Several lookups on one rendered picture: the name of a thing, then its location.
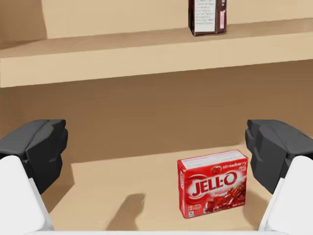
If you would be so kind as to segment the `pale wooden shelf unit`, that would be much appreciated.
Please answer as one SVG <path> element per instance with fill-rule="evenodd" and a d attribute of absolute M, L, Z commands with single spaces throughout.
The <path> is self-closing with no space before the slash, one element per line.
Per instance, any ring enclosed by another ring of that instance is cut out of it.
<path fill-rule="evenodd" d="M 0 137 L 65 119 L 42 194 L 60 231 L 256 230 L 271 194 L 184 219 L 177 160 L 239 149 L 248 119 L 313 138 L 313 0 L 227 0 L 194 37 L 188 0 L 0 0 Z"/>

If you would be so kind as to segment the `red and white carton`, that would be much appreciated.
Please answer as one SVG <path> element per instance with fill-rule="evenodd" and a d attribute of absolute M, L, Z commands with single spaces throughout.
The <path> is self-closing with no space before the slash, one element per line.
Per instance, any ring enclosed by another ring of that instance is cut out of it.
<path fill-rule="evenodd" d="M 239 150 L 178 160 L 177 166 L 184 218 L 245 205 L 248 158 Z"/>

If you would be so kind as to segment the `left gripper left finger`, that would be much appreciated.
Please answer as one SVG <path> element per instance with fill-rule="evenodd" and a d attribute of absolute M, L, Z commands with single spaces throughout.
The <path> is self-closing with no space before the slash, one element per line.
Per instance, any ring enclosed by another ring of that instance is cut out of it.
<path fill-rule="evenodd" d="M 52 231 L 41 198 L 60 176 L 64 119 L 31 121 L 0 139 L 0 232 Z"/>

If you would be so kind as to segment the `brown and white carton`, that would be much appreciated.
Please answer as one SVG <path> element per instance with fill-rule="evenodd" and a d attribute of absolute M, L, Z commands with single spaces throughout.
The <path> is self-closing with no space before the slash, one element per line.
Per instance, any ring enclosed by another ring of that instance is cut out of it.
<path fill-rule="evenodd" d="M 227 32 L 227 0 L 188 0 L 188 26 L 194 37 Z"/>

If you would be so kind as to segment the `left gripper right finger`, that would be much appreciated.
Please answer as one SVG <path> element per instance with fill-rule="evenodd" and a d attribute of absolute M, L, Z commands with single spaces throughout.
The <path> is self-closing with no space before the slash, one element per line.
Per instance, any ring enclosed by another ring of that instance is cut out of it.
<path fill-rule="evenodd" d="M 271 194 L 259 230 L 313 232 L 313 139 L 278 120 L 249 119 L 254 178 Z"/>

